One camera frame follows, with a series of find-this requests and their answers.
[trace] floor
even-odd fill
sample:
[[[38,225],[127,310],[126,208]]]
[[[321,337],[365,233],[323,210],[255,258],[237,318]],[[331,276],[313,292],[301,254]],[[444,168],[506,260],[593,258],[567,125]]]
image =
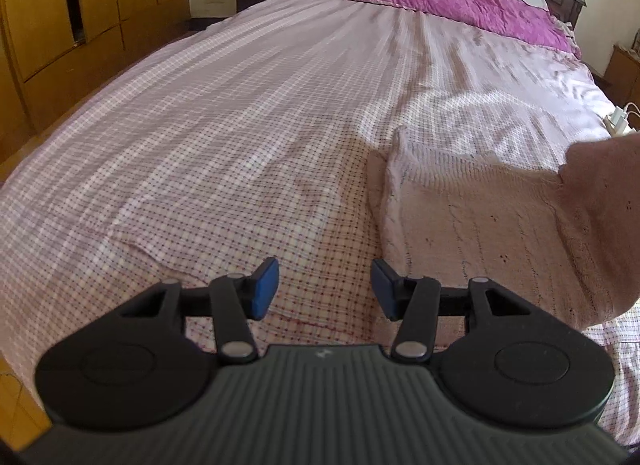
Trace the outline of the floor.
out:
[[[20,450],[50,426],[47,415],[0,355],[0,438]]]

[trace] bed sheet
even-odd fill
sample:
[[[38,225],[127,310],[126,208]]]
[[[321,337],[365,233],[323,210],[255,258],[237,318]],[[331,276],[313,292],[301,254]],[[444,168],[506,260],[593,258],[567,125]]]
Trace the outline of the bed sheet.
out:
[[[570,54],[411,10],[268,0],[137,64],[9,178],[1,350],[33,388],[47,347],[159,279],[201,286],[268,255],[281,279],[252,325],[261,348],[388,344],[370,151],[410,125],[437,148],[556,169],[572,142],[607,138],[611,110]],[[590,331],[619,366],[603,425],[623,443],[639,328],[631,312]],[[213,347],[205,321],[188,333]]]

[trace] silver screw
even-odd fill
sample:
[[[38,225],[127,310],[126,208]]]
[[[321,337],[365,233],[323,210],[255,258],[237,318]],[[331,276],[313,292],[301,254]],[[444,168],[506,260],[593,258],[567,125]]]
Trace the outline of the silver screw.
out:
[[[408,359],[419,359],[427,354],[427,346],[415,340],[400,342],[396,353]]]
[[[254,347],[251,344],[240,340],[227,342],[222,346],[222,352],[231,359],[244,359],[251,355],[253,351]]]

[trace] ribbed gray surface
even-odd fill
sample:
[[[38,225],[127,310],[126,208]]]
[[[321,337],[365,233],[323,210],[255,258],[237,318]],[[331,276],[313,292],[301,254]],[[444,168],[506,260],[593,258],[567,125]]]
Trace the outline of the ribbed gray surface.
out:
[[[161,425],[54,427],[22,455],[43,465],[607,465],[626,453],[592,426],[525,435],[483,425],[451,406],[426,369],[396,365],[375,346],[276,346],[223,369],[196,405]]]

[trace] plaid fabric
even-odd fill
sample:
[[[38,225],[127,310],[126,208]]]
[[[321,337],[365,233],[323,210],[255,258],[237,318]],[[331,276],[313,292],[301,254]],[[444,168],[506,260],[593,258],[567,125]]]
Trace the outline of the plaid fabric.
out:
[[[2,352],[33,390],[47,347],[160,278],[203,285],[268,255],[282,273],[252,326],[262,348],[389,344],[369,286],[370,151],[406,124],[437,148],[555,169],[573,141],[607,137],[611,109],[560,52],[373,4],[266,1],[130,69],[9,178]],[[213,346],[207,322],[188,333]],[[637,333],[637,313],[590,332],[619,362],[604,424],[623,442]]]

